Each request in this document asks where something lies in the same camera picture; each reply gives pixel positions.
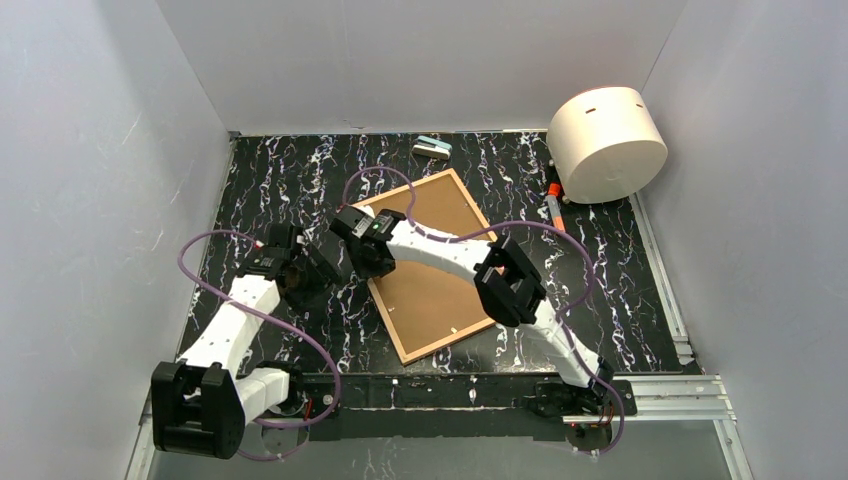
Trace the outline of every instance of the corkboard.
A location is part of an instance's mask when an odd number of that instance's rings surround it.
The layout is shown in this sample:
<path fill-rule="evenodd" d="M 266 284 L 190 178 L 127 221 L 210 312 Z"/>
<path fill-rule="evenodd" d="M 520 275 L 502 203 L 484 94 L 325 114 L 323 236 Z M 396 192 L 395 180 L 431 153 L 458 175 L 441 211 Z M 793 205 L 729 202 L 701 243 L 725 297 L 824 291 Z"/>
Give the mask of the corkboard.
<path fill-rule="evenodd" d="M 413 185 L 417 222 L 455 235 L 489 226 L 453 169 Z M 354 206 L 370 206 L 375 214 L 384 208 L 406 212 L 409 199 L 404 185 Z M 497 237 L 490 232 L 478 238 Z M 403 365 L 494 325 L 473 285 L 420 263 L 399 261 L 394 272 L 369 280 L 368 288 Z"/>

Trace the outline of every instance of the marble pattern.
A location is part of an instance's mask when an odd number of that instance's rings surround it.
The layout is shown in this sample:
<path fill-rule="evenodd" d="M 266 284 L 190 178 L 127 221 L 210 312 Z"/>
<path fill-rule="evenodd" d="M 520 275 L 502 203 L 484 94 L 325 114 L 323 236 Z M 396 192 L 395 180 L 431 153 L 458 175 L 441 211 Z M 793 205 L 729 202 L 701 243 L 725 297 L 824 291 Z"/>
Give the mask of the marble pattern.
<path fill-rule="evenodd" d="M 216 228 L 264 234 L 272 222 L 305 228 L 311 242 L 342 272 L 343 285 L 302 317 L 281 305 L 275 315 L 314 336 L 349 373 L 548 372 L 545 356 L 517 330 L 496 325 L 404 368 L 365 283 L 352 274 L 341 241 L 329 223 L 345 180 L 360 168 L 388 165 L 415 180 L 454 168 L 490 223 L 508 219 L 548 222 L 544 166 L 550 159 L 544 134 L 438 135 L 453 145 L 448 162 L 411 157 L 415 135 L 325 135 L 239 138 L 218 209 Z M 369 173 L 354 183 L 353 203 L 401 182 Z M 589 302 L 568 316 L 569 325 L 618 371 L 678 372 L 674 344 L 628 200 L 563 207 L 566 229 L 595 261 L 597 284 Z M 579 254 L 547 233 L 514 230 L 542 272 L 554 306 L 584 288 Z M 245 254 L 243 242 L 218 236 L 208 246 L 202 276 L 228 287 Z M 217 298 L 197 291 L 181 345 L 188 348 L 218 308 Z M 242 369 L 263 359 L 297 361 L 306 372 L 326 372 L 317 353 L 299 338 L 263 325 Z"/>

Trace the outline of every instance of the gray floor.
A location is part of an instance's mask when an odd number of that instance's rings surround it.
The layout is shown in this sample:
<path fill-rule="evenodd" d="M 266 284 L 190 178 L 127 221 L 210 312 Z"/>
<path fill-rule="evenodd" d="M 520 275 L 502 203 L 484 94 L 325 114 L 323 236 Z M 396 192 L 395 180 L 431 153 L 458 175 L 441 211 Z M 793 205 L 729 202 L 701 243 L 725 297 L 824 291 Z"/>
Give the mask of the gray floor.
<path fill-rule="evenodd" d="M 284 463 L 156 452 L 150 480 L 729 479 L 713 423 L 632 422 L 598 461 L 525 438 L 384 438 L 314 442 Z"/>

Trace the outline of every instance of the marker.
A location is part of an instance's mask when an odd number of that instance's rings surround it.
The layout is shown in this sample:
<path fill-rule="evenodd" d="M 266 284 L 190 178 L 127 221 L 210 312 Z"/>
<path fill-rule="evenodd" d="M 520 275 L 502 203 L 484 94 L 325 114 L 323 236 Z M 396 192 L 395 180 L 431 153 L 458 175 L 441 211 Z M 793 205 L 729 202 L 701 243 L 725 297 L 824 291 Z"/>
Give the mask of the marker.
<path fill-rule="evenodd" d="M 562 193 L 562 187 L 558 183 L 551 183 L 545 201 L 548 202 L 548 211 L 551 212 L 551 222 L 553 222 L 554 227 L 564 232 L 565 222 L 562 221 L 562 213 L 559 211 L 558 197 L 560 193 Z"/>

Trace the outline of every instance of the wooden frame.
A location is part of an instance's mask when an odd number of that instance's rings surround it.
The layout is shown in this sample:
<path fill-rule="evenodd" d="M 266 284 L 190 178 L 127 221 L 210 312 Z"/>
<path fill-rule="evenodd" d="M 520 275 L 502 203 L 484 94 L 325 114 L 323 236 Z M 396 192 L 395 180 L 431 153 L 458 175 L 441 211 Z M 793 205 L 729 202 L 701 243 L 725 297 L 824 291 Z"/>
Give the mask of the wooden frame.
<path fill-rule="evenodd" d="M 474 217 L 476 217 L 477 222 L 479 222 L 479 227 L 485 228 L 485 227 L 489 226 L 489 223 L 486 221 L 486 218 L 483 216 L 483 212 L 480 211 L 480 208 L 474 202 L 474 199 L 471 198 L 471 195 L 468 193 L 468 190 L 465 188 L 465 185 L 462 184 L 462 181 L 459 179 L 459 176 L 456 174 L 456 172 L 453 169 L 448 169 L 448 170 L 445 170 L 443 172 L 439 172 L 439 173 L 430 175 L 429 177 L 423 178 L 421 180 L 417 180 L 415 182 L 412 182 L 412 185 L 417 187 L 419 185 L 424 185 L 424 184 L 427 184 L 429 182 L 436 182 L 436 181 L 442 181 L 442 182 L 452 181 L 455 188 L 457 188 L 459 190 L 459 192 L 462 194 L 462 197 L 464 197 L 464 199 L 465 199 L 466 205 L 463 205 L 463 207 L 468 206 L 471 209 L 471 212 L 474 214 Z M 366 206 L 366 205 L 372 205 L 374 203 L 378 203 L 380 201 L 385 201 L 387 199 L 390 199 L 390 198 L 392 198 L 396 195 L 399 195 L 399 194 L 404 194 L 404 196 L 408 196 L 408 195 L 406 195 L 406 192 L 408 192 L 408 191 L 409 191 L 409 187 L 404 185 L 402 187 L 396 188 L 396 189 L 391 190 L 389 192 L 382 193 L 382 194 L 379 194 L 375 197 L 363 200 L 359 203 L 356 203 L 354 206 L 361 207 L 361 206 Z M 427 201 L 426 196 L 422 196 L 421 193 L 419 193 L 418 197 L 419 198 L 416 201 L 416 207 L 414 209 L 415 211 L 420 211 L 419 208 L 418 208 L 418 207 L 421 206 L 420 204 L 422 204 L 422 202 Z M 440 229 L 440 230 L 446 230 L 444 228 L 440 228 L 439 225 L 431 225 L 429 223 L 425 223 L 425 224 L 427 224 L 428 226 L 431 226 L 433 228 L 437 228 L 437 229 Z M 454 234 L 469 233 L 469 232 L 451 232 L 451 231 L 448 231 L 448 232 L 454 233 Z M 492 232 L 489 232 L 488 234 L 486 234 L 486 236 L 492 241 L 497 239 L 497 236 Z M 379 281 L 385 282 L 385 281 L 390 281 L 390 280 L 391 280 L 391 274 L 387 275 L 384 279 L 380 279 Z M 470 286 L 470 285 L 468 285 L 468 287 L 473 292 L 473 294 L 470 295 L 470 299 L 473 299 L 474 301 L 479 301 L 479 299 L 476 295 L 476 290 L 474 290 L 474 287 Z M 428 344 L 426 344 L 426 345 L 424 345 L 420 348 L 416 348 L 412 351 L 407 351 L 404 348 L 404 342 L 402 341 L 401 336 L 398 333 L 398 329 L 395 326 L 395 320 L 392 319 L 391 310 L 390 310 L 390 308 L 388 308 L 386 306 L 386 304 L 383 300 L 383 295 L 381 294 L 378 283 L 375 282 L 373 279 L 368 280 L 368 288 L 371 291 L 371 295 L 374 297 L 374 301 L 377 304 L 377 309 L 380 311 L 380 316 L 383 318 L 383 322 L 386 324 L 386 328 L 389 331 L 389 336 L 392 339 L 392 343 L 394 344 L 395 349 L 398 352 L 398 356 L 400 357 L 400 361 L 403 365 L 408 365 L 408 364 L 410 364 L 410 363 L 412 363 L 412 362 L 414 362 L 414 361 L 416 361 L 416 360 L 418 360 L 422 357 L 425 357 L 425 356 L 447 346 L 447 345 L 458 342 L 459 340 L 462 340 L 465 337 L 468 337 L 468 336 L 473 335 L 473 334 L 475 334 L 475 333 L 477 333 L 481 330 L 489 328 L 492 325 L 494 325 L 494 323 L 495 323 L 491 318 L 486 317 L 485 314 L 482 313 L 482 307 L 480 307 L 481 318 L 480 318 L 479 321 L 474 322 L 473 324 L 468 325 L 468 326 L 466 326 L 465 328 L 462 328 L 462 329 L 457 330 L 455 328 L 451 328 L 450 329 L 451 333 L 446 334 L 444 337 L 439 338 L 438 340 L 436 340 L 434 342 L 428 343 Z"/>

